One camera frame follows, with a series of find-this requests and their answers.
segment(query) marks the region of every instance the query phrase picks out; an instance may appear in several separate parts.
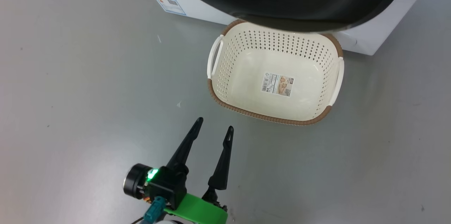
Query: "white handle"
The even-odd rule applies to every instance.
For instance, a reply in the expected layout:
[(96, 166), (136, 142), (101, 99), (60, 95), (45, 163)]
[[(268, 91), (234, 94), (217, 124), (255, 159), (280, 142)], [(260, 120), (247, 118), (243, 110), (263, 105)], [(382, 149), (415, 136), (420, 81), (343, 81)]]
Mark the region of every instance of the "white handle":
[(345, 62), (343, 61), (343, 57), (339, 58), (338, 61), (339, 67), (338, 67), (338, 77), (337, 82), (335, 83), (335, 89), (334, 93), (332, 94), (332, 97), (330, 99), (329, 105), (332, 106), (335, 103), (335, 100), (337, 100), (338, 93), (340, 92), (341, 83), (343, 82), (343, 74), (345, 73)]
[[(210, 55), (208, 55), (208, 64), (206, 65), (206, 76), (209, 79), (211, 79), (211, 75), (214, 74), (216, 71), (216, 66), (218, 65), (219, 61), (219, 55), (221, 55), (221, 49), (222, 46), (224, 45), (224, 40), (222, 40), (223, 37), (224, 37), (223, 35), (218, 36), (218, 38), (216, 38), (216, 41), (213, 43), (213, 46), (211, 46)], [(213, 64), (213, 57), (215, 55), (218, 44), (219, 44), (218, 54), (216, 55), (216, 60), (214, 61), (215, 65), (213, 67), (213, 70), (211, 70)]]

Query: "green led light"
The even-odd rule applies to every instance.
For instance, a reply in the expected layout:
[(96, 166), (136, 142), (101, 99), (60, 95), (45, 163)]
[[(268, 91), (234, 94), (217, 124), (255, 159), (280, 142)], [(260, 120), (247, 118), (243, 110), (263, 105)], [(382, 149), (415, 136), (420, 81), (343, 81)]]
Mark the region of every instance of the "green led light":
[(153, 179), (153, 177), (155, 176), (155, 174), (157, 172), (158, 172), (158, 168), (152, 169), (152, 171), (147, 174), (147, 181), (150, 181), (151, 179)]

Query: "green bracket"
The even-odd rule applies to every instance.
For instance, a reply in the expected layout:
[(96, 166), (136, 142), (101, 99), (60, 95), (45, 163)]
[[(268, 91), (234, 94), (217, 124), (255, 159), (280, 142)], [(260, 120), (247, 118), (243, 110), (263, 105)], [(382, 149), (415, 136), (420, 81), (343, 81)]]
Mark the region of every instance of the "green bracket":
[(198, 224), (226, 224), (228, 216), (221, 208), (191, 194), (185, 195), (177, 210), (165, 211)]

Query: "sticker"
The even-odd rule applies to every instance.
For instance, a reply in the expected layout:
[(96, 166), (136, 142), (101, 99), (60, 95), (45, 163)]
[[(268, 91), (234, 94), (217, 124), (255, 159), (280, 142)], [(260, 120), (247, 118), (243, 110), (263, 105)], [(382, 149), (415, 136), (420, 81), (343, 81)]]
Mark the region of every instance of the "sticker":
[(278, 75), (275, 73), (265, 73), (261, 90), (263, 92), (279, 94), (290, 97), (293, 88), (294, 78)]
[(157, 0), (161, 7), (169, 13), (186, 15), (177, 0)]

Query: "plastic basket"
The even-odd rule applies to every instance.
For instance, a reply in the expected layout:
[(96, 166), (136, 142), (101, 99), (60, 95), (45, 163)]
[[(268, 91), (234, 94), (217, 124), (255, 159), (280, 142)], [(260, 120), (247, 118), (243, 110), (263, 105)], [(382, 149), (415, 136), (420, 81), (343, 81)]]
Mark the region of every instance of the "plastic basket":
[(208, 89), (221, 106), (244, 115), (309, 125), (329, 113), (344, 68), (343, 51), (332, 35), (236, 20), (211, 48)]

